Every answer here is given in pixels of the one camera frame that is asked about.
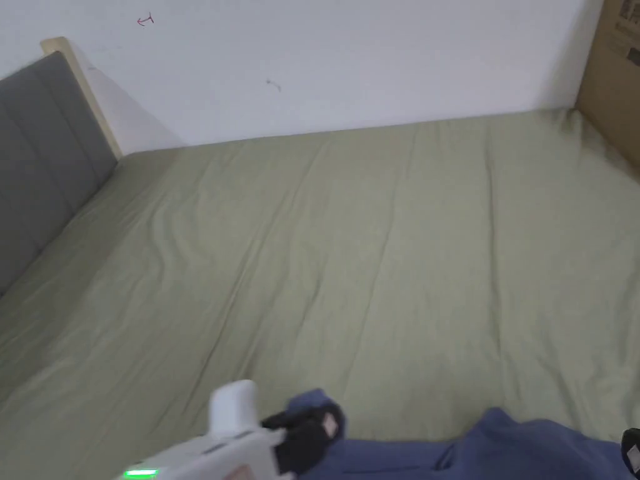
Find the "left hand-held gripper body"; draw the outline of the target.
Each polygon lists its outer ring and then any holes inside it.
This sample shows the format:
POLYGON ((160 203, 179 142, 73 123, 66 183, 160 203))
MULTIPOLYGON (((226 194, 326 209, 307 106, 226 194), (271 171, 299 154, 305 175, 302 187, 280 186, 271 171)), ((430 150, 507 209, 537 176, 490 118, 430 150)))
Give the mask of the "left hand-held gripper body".
POLYGON ((296 479, 276 459, 285 432, 261 426, 256 398, 254 381, 221 386, 211 394, 205 434, 128 466, 119 479, 296 479))

